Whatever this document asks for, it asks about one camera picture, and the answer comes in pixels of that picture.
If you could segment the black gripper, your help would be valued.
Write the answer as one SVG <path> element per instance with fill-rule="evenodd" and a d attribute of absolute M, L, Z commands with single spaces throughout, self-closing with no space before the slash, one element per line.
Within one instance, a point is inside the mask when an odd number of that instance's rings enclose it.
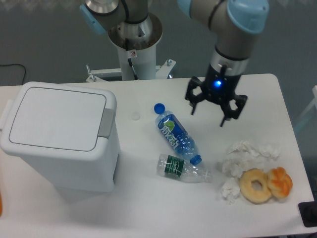
<path fill-rule="evenodd" d="M 226 121 L 238 119 L 242 112 L 248 96 L 237 95 L 235 89 L 241 78 L 241 74 L 227 75 L 228 67 L 221 66 L 216 70 L 211 64 L 208 67 L 205 80 L 202 82 L 199 78 L 193 76 L 188 82 L 185 100 L 189 101 L 192 107 L 191 115 L 195 113 L 199 102 L 207 100 L 220 105 L 223 111 L 223 119 L 220 127 L 223 127 Z M 194 89 L 200 89 L 201 92 L 194 94 Z M 230 102 L 234 101 L 236 109 L 232 109 Z"/>

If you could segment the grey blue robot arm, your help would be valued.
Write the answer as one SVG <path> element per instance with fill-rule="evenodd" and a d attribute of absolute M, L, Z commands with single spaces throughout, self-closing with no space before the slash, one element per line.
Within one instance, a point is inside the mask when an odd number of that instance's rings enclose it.
<path fill-rule="evenodd" d="M 204 80 L 192 77 L 185 98 L 195 108 L 201 101 L 221 107 L 223 120 L 238 119 L 247 96 L 235 93 L 259 34 L 269 4 L 265 0 L 180 0 L 179 8 L 217 34 Z M 96 33 L 106 33 L 117 47 L 123 80 L 154 79 L 160 20 L 146 0 L 87 0 L 80 12 Z"/>

